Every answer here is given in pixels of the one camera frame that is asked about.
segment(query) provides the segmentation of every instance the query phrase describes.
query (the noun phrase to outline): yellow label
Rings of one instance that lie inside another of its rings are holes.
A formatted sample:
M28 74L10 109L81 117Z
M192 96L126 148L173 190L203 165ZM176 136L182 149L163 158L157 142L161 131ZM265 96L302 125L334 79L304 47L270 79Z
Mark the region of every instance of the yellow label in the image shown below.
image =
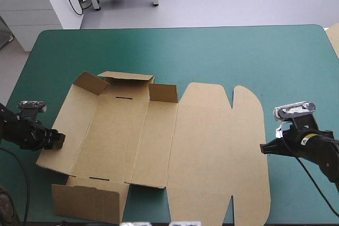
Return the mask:
M307 141L308 141L310 138L314 137L314 136L318 136L318 134L310 133L310 134L306 135L306 136L302 139L301 144L302 144L303 146L305 146L306 143L307 143Z

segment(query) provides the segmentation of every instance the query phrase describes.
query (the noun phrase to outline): robotic arm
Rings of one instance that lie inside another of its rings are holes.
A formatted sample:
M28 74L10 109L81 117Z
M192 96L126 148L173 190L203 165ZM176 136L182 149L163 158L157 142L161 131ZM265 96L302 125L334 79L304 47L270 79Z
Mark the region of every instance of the robotic arm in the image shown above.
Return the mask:
M309 160L319 166L339 191L339 141L334 139L332 131L319 130L313 116L315 109L312 102L276 107L273 116L281 124L276 139L260 145L261 152ZM285 123L291 125L283 131Z
M36 120L38 113L47 109L45 102L22 101L14 114L0 103L0 140L15 143L21 149L37 151L39 149L60 149L65 135L55 129L45 128Z

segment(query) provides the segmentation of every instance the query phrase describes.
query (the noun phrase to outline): floor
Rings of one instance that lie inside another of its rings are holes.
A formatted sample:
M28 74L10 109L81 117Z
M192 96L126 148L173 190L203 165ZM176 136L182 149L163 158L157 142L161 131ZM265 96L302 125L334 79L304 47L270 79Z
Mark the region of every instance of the floor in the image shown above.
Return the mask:
M318 24L339 22L339 0L101 0L82 29ZM28 58L14 40L0 50L0 102L6 104Z

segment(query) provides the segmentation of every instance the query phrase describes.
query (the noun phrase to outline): white drawer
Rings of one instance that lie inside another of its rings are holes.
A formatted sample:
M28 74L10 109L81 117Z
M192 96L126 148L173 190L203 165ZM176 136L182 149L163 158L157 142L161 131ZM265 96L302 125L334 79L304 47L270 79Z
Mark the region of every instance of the white drawer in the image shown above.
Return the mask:
M8 26L16 25L59 25L54 10L0 11Z
M0 11L53 9L49 0L0 0Z
M61 25L9 26L25 51L31 51L39 34L44 30L63 29Z

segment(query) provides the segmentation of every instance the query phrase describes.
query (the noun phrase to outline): cardboard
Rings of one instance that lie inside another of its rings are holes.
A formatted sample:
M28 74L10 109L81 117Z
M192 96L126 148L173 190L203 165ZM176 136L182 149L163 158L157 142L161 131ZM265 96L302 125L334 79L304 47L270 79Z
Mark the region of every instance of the cardboard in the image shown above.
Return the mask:
M119 223L131 183L166 187L172 221L222 225L233 196L236 225L265 223L264 119L252 92L237 86L231 108L220 85L191 83L178 102L176 86L152 75L99 76L72 84L53 126L64 147L37 161L70 175L52 187L57 214Z
M335 53L337 54L337 57L339 58L339 23L327 29L326 34L332 44Z

